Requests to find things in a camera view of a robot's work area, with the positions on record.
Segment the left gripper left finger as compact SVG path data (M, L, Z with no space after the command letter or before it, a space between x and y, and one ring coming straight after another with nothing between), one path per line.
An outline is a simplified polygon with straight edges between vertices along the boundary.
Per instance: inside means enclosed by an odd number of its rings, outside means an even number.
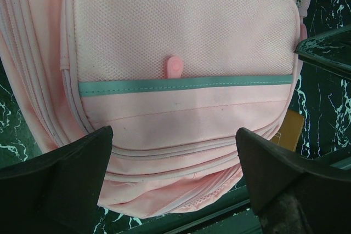
M102 127L1 169L1 233L92 233L112 149Z

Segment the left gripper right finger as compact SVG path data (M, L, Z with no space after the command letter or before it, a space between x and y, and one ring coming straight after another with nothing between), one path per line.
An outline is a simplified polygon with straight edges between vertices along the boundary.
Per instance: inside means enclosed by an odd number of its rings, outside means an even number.
M251 208L263 233L350 233L350 170L236 133Z

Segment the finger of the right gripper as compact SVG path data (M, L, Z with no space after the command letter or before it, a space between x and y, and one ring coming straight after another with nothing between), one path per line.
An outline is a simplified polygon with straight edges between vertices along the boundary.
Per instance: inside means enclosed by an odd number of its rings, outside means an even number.
M295 53L307 64L341 78L349 78L350 25L300 41Z

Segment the pink student backpack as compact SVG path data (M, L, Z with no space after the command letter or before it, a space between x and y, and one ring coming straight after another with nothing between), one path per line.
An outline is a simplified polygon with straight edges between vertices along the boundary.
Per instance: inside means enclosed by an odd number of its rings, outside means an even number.
M194 212L243 176L235 135L271 139L310 0L1 0L1 60L42 152L110 126L99 205Z

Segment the brown leather wallet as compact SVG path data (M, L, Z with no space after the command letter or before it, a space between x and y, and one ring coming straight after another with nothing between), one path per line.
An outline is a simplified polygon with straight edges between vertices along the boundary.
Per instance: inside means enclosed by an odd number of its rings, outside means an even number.
M271 142L295 152L303 128L304 117L298 112L288 110L280 129Z

